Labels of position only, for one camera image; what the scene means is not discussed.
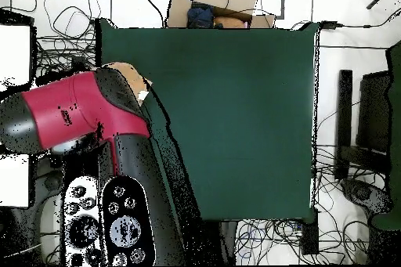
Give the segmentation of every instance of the cardboard box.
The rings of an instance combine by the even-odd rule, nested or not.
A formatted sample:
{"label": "cardboard box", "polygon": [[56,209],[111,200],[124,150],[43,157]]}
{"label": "cardboard box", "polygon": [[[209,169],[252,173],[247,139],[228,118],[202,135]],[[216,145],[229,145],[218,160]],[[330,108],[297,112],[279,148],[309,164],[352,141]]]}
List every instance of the cardboard box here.
{"label": "cardboard box", "polygon": [[251,23],[251,28],[271,28],[274,15],[252,16],[256,0],[170,0],[168,9],[168,27],[186,28],[188,10],[192,2],[204,3],[214,7],[215,16],[229,16]]}

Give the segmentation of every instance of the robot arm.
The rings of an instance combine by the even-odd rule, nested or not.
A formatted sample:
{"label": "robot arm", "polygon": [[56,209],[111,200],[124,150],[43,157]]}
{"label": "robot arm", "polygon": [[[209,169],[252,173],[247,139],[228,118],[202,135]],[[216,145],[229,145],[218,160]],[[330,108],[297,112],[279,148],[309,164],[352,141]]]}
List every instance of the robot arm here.
{"label": "robot arm", "polygon": [[[108,143],[107,160],[114,176],[106,187],[99,187],[105,192],[100,201],[102,216],[105,220],[111,216],[106,211],[110,203],[108,186],[125,184],[128,191],[135,190],[146,204],[138,208],[146,214],[136,216],[149,219],[139,224],[144,227],[143,233],[146,228],[150,233],[147,241],[153,241],[154,264],[182,265],[182,245],[150,133],[132,90],[117,70],[103,68],[76,74],[15,94],[0,104],[0,140],[16,153],[39,153],[94,132],[98,133],[99,146]],[[30,245],[40,243],[37,228],[41,215],[34,214],[33,218],[26,214],[19,226]],[[24,233],[34,235],[28,238]],[[109,242],[107,249],[112,249],[112,244]]]}

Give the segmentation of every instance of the electrical cord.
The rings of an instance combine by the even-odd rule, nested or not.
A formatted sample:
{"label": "electrical cord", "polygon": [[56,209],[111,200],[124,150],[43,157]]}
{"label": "electrical cord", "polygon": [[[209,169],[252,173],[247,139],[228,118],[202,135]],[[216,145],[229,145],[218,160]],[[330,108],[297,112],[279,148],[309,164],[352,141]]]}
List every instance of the electrical cord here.
{"label": "electrical cord", "polygon": [[155,9],[156,11],[159,13],[160,18],[161,18],[161,28],[166,28],[167,27],[167,22],[166,20],[163,20],[163,15],[161,14],[161,11],[159,10],[158,7],[155,6],[155,4],[153,2],[151,2],[151,0],[147,0]]}
{"label": "electrical cord", "polygon": [[[82,9],[77,6],[71,5],[66,7],[59,15],[51,21],[49,13],[46,8],[46,1],[44,0],[43,6],[48,17],[49,26],[56,36],[37,37],[38,58],[37,58],[37,85],[43,85],[39,81],[43,78],[46,82],[55,81],[60,79],[56,74],[59,71],[71,69],[73,60],[79,59],[83,65],[88,69],[95,66],[95,31],[92,25],[92,3],[88,0],[89,14],[86,14]],[[99,16],[102,13],[99,0],[96,0],[99,8]],[[56,22],[60,19],[66,11],[74,9],[71,14],[65,31],[61,31],[56,26]],[[88,19],[88,24],[85,25],[85,30],[82,34],[71,36],[69,35],[68,28],[77,14],[84,15]]]}
{"label": "electrical cord", "polygon": [[[351,106],[355,106],[355,105],[357,105],[358,103],[360,103],[360,101],[357,101],[356,103],[353,103]],[[317,127],[317,131],[319,131],[320,126],[321,126],[327,119],[329,119],[330,117],[333,117],[337,112],[338,112],[338,110],[336,110],[336,111],[333,112],[331,115],[329,115],[329,116],[327,116],[326,118],[324,118],[324,119],[320,122],[319,126]]]}
{"label": "electrical cord", "polygon": [[372,27],[382,27],[385,25],[387,22],[389,22],[391,19],[396,18],[401,14],[401,8],[398,8],[394,13],[392,13],[387,20],[385,20],[383,23],[378,24],[378,25],[344,25],[340,23],[335,23],[335,27],[349,27],[349,28],[372,28]]}

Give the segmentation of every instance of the circular hole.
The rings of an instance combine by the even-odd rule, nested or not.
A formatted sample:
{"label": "circular hole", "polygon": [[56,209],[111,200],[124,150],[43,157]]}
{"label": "circular hole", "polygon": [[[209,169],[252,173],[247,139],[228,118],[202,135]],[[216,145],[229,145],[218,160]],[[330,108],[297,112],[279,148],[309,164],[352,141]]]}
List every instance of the circular hole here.
{"label": "circular hole", "polygon": [[120,186],[117,186],[117,187],[114,189],[114,195],[115,195],[116,197],[121,197],[121,196],[124,194],[124,192],[125,192],[125,189],[122,188],[122,187],[120,187]]}
{"label": "circular hole", "polygon": [[74,197],[81,198],[86,194],[86,188],[84,186],[75,186],[72,193]]}
{"label": "circular hole", "polygon": [[117,204],[117,203],[110,203],[110,205],[109,205],[109,212],[110,212],[112,215],[117,214],[117,212],[118,212],[118,204]]}
{"label": "circular hole", "polygon": [[113,266],[126,266],[128,258],[125,254],[116,254],[113,259]]}
{"label": "circular hole", "polygon": [[127,198],[125,200],[125,207],[126,208],[130,208],[133,209],[135,207],[135,199],[133,198]]}
{"label": "circular hole", "polygon": [[139,264],[143,262],[144,259],[145,259],[145,251],[143,251],[142,249],[135,249],[131,253],[131,262],[133,264]]}

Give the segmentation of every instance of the black device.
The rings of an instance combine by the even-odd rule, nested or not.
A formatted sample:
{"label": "black device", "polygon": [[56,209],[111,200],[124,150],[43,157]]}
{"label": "black device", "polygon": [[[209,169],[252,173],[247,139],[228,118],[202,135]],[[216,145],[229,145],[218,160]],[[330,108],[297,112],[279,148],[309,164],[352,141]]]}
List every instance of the black device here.
{"label": "black device", "polygon": [[356,179],[343,179],[340,184],[345,198],[362,207],[367,216],[369,226],[367,264],[400,264],[401,232],[379,230],[371,225],[373,216],[392,210],[393,203],[390,196],[376,186]]}
{"label": "black device", "polygon": [[319,222],[318,211],[313,208],[313,218],[311,222],[303,221],[301,226],[302,254],[319,254]]}

